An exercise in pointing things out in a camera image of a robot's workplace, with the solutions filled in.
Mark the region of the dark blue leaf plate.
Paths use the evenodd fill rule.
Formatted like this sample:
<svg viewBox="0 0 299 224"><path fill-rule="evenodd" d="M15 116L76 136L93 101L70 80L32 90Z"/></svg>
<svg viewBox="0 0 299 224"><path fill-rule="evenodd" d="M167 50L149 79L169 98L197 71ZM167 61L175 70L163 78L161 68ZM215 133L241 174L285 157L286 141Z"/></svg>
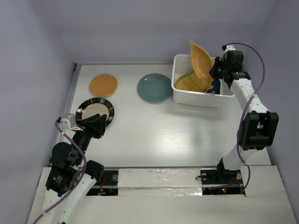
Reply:
<svg viewBox="0 0 299 224"><path fill-rule="evenodd" d="M219 79L214 78L211 86L208 88L207 93L220 94L221 82Z"/></svg>

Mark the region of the orange fish-shaped woven basket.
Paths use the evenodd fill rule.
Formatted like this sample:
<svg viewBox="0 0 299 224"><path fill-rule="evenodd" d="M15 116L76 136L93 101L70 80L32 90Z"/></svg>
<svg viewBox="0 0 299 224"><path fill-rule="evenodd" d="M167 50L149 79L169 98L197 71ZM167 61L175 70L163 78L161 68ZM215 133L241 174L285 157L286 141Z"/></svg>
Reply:
<svg viewBox="0 0 299 224"><path fill-rule="evenodd" d="M209 71L213 67L213 61L210 55L199 45L194 43L194 40L189 41L191 45L191 62L192 67L197 76L206 84L211 85L213 82Z"/></svg>

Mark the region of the green yellow bamboo tray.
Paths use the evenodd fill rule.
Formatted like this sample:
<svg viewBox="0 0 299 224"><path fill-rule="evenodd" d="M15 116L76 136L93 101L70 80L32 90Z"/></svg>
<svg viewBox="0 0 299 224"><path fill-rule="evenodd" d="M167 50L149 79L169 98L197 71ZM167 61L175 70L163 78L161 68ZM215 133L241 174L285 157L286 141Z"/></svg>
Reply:
<svg viewBox="0 0 299 224"><path fill-rule="evenodd" d="M208 85L197 74L192 71L181 76L175 83L174 87L178 90L207 92Z"/></svg>

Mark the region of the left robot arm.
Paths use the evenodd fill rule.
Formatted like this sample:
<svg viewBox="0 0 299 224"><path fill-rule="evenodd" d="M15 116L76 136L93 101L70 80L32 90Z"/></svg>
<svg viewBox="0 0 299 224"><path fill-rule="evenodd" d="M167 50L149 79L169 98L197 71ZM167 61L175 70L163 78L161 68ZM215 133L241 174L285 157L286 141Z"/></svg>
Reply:
<svg viewBox="0 0 299 224"><path fill-rule="evenodd" d="M250 109L254 93L245 89L250 76L242 70L243 53L224 47L225 53L215 59L209 75L222 79L234 91L243 113L237 132L235 156L222 158L214 170L204 170L197 177L210 185L211 191L225 193L239 189L243 193L246 186L237 181L237 175L246 159L243 152L253 148L252 139L259 122L258 112ZM67 142L59 142L52 149L51 170L45 184L46 194L43 213L36 219L45 224L68 224L79 203L95 184L104 185L106 175L104 166L88 161L85 152L91 139L100 139L106 127L115 116L113 104L105 98L90 98L83 102L75 114L66 114L55 122L57 130L75 132Z"/></svg>

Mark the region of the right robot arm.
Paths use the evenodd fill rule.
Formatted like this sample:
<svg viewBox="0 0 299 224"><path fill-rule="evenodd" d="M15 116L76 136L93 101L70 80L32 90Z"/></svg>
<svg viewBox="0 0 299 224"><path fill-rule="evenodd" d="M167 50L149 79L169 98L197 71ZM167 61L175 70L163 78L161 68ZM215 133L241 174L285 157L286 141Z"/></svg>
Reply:
<svg viewBox="0 0 299 224"><path fill-rule="evenodd" d="M107 115L101 137L86 150L107 167L216 167L226 183L242 165L268 165L263 152L273 143L279 116L270 112L241 74L229 97L189 92L186 104L172 96L150 102L138 93L149 75L172 85L171 64L82 65L70 108L81 125L92 113Z"/></svg>

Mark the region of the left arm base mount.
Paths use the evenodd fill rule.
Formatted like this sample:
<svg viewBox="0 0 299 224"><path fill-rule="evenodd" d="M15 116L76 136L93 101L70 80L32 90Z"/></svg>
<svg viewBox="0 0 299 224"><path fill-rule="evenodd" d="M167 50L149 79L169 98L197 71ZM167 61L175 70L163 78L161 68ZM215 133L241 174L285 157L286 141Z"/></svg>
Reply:
<svg viewBox="0 0 299 224"><path fill-rule="evenodd" d="M87 196L117 196L119 170L104 171L103 179L97 182L86 194Z"/></svg>

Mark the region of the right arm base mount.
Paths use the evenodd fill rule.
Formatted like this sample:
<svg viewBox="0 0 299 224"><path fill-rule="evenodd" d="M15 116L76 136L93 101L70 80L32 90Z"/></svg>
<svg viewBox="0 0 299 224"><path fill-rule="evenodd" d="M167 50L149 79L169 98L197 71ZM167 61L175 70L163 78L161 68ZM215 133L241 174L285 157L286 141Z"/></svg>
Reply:
<svg viewBox="0 0 299 224"><path fill-rule="evenodd" d="M245 194L240 170L220 176L216 169L204 169L195 177L195 180L201 182L203 195Z"/></svg>

